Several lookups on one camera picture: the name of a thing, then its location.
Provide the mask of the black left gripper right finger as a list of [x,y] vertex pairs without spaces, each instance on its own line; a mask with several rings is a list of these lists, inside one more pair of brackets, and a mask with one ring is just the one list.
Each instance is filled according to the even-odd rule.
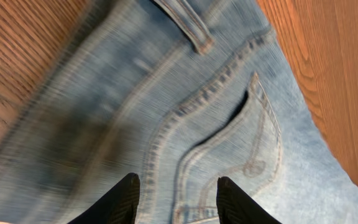
[[228,177],[217,181],[220,224],[280,224]]

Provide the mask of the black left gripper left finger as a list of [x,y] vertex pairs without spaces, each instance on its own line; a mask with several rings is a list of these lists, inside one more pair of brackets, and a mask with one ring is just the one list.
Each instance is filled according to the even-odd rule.
[[134,224],[139,198],[140,179],[131,172],[68,224]]

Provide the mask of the light blue denim jeans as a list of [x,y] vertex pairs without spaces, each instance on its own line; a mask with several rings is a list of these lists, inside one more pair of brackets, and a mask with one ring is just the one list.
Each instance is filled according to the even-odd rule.
[[217,223],[221,176],[282,223],[358,223],[254,0],[118,1],[87,24],[0,143],[0,222],[69,222],[135,172],[137,223]]

